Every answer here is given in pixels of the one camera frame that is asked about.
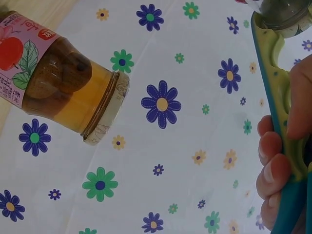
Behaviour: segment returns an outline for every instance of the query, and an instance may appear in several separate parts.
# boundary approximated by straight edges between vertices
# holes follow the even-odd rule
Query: green leaf illustration
[[[20,72],[13,76],[12,80],[16,87],[25,90],[29,82],[30,75],[26,72]]]
[[[38,53],[37,47],[30,40],[24,44],[24,51],[19,61],[19,66],[22,71],[28,73],[29,77],[31,77],[37,65]]]

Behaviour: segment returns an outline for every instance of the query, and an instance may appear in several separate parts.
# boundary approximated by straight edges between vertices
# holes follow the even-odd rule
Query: wooden surface
[[[0,0],[0,11],[15,10],[33,21],[56,30],[78,0]],[[11,104],[0,97],[0,134]]]

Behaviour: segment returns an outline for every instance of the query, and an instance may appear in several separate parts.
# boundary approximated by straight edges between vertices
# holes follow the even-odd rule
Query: tablecloth
[[[251,14],[234,0],[80,0],[57,32],[127,73],[130,92],[97,147],[12,108],[0,137],[0,232],[269,233],[255,188],[269,107]],[[311,53],[311,33],[286,40],[281,68]]]

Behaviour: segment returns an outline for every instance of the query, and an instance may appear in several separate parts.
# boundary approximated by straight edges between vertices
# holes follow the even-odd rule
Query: jar label
[[[55,32],[13,13],[0,23],[0,96],[21,108],[38,62],[59,38]]]

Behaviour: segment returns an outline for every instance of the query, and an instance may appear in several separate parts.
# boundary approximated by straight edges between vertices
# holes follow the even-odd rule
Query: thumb
[[[312,133],[312,56],[306,57],[290,71],[291,109],[287,137],[301,139]]]

